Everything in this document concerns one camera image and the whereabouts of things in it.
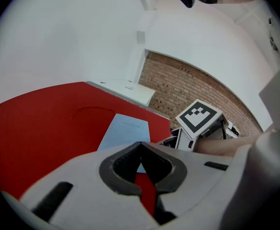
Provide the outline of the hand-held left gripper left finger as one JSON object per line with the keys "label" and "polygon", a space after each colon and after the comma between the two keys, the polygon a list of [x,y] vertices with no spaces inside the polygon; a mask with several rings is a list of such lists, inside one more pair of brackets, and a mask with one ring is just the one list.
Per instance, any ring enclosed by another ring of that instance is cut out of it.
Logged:
{"label": "hand-held left gripper left finger", "polygon": [[154,230],[157,221],[135,184],[140,142],[77,156],[16,199],[3,197],[35,230]]}

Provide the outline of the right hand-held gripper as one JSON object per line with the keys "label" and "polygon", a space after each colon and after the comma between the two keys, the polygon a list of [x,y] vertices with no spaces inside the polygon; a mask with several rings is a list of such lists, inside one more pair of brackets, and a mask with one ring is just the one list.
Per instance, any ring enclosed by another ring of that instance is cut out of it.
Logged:
{"label": "right hand-held gripper", "polygon": [[200,99],[178,114],[176,121],[179,127],[172,132],[177,134],[158,142],[159,145],[194,152],[204,140],[227,139],[223,112]]}

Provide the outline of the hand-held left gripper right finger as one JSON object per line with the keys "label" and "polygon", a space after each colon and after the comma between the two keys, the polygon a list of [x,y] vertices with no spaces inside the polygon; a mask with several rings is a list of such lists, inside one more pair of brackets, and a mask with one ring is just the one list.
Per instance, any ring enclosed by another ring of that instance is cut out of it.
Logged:
{"label": "hand-held left gripper right finger", "polygon": [[220,181],[232,161],[228,156],[177,150],[141,143],[141,202],[160,225],[198,204]]}

